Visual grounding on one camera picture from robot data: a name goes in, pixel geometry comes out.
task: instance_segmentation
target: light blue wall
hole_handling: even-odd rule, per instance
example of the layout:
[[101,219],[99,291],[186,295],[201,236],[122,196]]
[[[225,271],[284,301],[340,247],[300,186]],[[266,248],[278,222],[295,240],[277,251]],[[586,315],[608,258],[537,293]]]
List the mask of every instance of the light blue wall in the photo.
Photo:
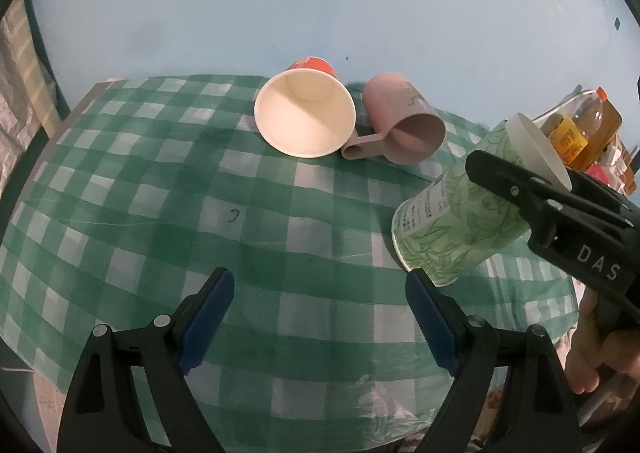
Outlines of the light blue wall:
[[401,72],[434,106],[490,125],[603,86],[626,144],[640,143],[640,28],[623,0],[33,1],[70,104],[107,78],[271,76],[317,55],[342,81]]

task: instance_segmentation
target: pink plastic cup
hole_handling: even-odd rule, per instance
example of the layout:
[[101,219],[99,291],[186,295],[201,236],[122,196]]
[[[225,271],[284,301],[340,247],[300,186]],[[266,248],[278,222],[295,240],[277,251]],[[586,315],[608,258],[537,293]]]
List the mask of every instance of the pink plastic cup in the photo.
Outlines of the pink plastic cup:
[[398,74],[373,77],[364,87],[362,103],[376,133],[358,136],[354,129],[340,150],[349,160],[384,155],[401,165],[429,158],[445,137],[445,126],[420,92]]

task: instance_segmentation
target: orange paper cup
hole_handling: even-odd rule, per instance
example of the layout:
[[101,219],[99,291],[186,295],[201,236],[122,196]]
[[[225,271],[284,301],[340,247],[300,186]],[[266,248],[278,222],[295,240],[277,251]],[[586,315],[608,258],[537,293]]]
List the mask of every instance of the orange paper cup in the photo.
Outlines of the orange paper cup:
[[313,70],[320,70],[325,74],[335,78],[334,69],[324,59],[320,58],[302,58],[293,63],[287,70],[293,70],[294,68],[312,68]]
[[255,98],[254,115],[265,141],[299,158],[337,151],[356,123],[351,94],[320,58],[302,58],[267,81]]

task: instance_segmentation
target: human hand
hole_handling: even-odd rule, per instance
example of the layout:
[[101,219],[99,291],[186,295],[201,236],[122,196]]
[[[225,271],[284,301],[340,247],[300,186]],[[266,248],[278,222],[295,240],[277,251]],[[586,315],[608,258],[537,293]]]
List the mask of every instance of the human hand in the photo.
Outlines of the human hand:
[[640,329],[617,330],[603,340],[596,327],[597,302],[598,294],[587,287],[564,368],[575,393],[590,392],[598,387],[600,378],[596,368],[603,363],[640,380]]

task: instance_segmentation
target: table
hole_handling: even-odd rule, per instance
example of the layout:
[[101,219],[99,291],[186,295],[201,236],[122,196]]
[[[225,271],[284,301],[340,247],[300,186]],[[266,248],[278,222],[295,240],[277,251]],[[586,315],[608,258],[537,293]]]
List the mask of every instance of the table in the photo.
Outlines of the table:
[[[253,100],[265,82],[117,81],[74,113],[0,247],[0,335],[66,391],[95,324],[145,325],[226,267],[236,298],[187,378],[225,448],[389,442],[430,423],[450,386],[406,305],[391,217],[488,129],[440,112],[446,142],[413,167],[291,158],[257,133]],[[350,92],[366,133],[360,93]],[[497,327],[542,322],[558,338],[577,320],[570,280],[526,237],[444,292]]]

